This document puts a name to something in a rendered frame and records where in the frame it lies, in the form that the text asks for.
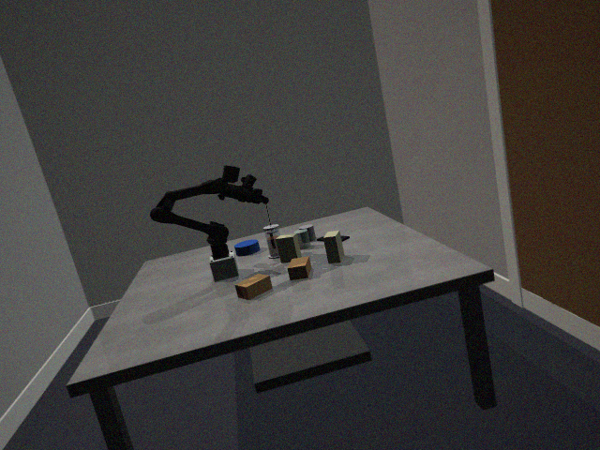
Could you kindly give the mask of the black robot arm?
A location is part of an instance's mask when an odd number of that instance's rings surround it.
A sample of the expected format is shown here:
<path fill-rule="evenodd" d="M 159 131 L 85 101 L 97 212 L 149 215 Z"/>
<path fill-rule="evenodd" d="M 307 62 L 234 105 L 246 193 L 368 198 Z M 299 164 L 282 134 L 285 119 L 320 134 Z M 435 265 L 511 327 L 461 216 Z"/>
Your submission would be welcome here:
<path fill-rule="evenodd" d="M 205 224 L 190 218 L 180 217 L 171 211 L 174 202 L 202 194 L 218 194 L 222 201 L 224 201 L 225 197 L 234 199 L 238 188 L 236 185 L 228 184 L 228 182 L 237 182 L 239 172 L 240 168 L 225 165 L 222 178 L 206 181 L 196 187 L 166 192 L 157 206 L 151 210 L 150 218 L 156 222 L 178 224 L 207 233 L 209 234 L 207 242 L 211 246 L 213 259 L 218 260 L 229 257 L 230 253 L 226 244 L 229 230 L 224 224 L 214 221 L 210 221 L 210 224 Z M 247 175 L 247 177 L 242 177 L 241 181 L 243 185 L 241 187 L 253 190 L 252 186 L 256 180 L 257 178 L 251 174 Z"/>

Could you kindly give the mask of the brown rectangular block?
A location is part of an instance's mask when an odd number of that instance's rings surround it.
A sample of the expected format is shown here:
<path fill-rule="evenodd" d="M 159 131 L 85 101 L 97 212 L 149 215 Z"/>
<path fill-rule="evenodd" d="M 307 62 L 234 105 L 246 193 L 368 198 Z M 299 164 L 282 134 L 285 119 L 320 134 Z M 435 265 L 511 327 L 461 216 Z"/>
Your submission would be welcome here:
<path fill-rule="evenodd" d="M 290 280 L 308 278 L 311 270 L 309 256 L 292 259 L 288 266 Z"/>
<path fill-rule="evenodd" d="M 235 284 L 235 288 L 238 297 L 247 300 L 273 289 L 270 276 L 262 274 L 257 274 Z"/>

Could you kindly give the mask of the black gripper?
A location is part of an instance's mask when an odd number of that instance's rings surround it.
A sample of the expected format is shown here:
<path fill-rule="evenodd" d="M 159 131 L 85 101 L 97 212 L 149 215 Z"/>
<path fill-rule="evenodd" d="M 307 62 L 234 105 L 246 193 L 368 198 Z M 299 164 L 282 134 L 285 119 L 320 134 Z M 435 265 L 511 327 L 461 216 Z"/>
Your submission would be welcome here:
<path fill-rule="evenodd" d="M 247 188 L 241 187 L 241 186 L 237 186 L 237 194 L 235 196 L 235 199 L 238 200 L 239 202 L 247 202 L 247 203 L 263 203 L 263 202 L 268 202 L 268 198 L 264 197 L 263 194 L 263 190 L 262 189 L 258 189 L 255 188 L 253 190 L 249 190 Z"/>

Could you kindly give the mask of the black flat rectangular mat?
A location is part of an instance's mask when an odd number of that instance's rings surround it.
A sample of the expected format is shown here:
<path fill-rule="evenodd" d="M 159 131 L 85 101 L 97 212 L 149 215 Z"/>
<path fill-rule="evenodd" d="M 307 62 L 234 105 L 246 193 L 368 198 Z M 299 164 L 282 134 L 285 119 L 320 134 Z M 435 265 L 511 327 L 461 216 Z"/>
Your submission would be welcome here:
<path fill-rule="evenodd" d="M 324 238 L 324 236 L 321 237 L 321 238 L 319 238 L 319 239 L 317 239 L 317 241 L 323 241 L 323 238 Z M 350 236 L 343 236 L 343 235 L 341 235 L 341 241 L 344 241 L 344 240 L 346 240 L 348 238 L 350 238 Z"/>

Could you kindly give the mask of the blue flat cylinder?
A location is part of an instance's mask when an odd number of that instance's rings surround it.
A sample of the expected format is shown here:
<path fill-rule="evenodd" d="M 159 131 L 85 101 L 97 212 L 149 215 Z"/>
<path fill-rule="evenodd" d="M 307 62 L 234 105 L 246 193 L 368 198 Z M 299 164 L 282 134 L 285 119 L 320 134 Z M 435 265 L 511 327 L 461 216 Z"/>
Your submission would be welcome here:
<path fill-rule="evenodd" d="M 240 242 L 234 248 L 237 256 L 247 256 L 260 250 L 259 242 L 256 239 Z"/>

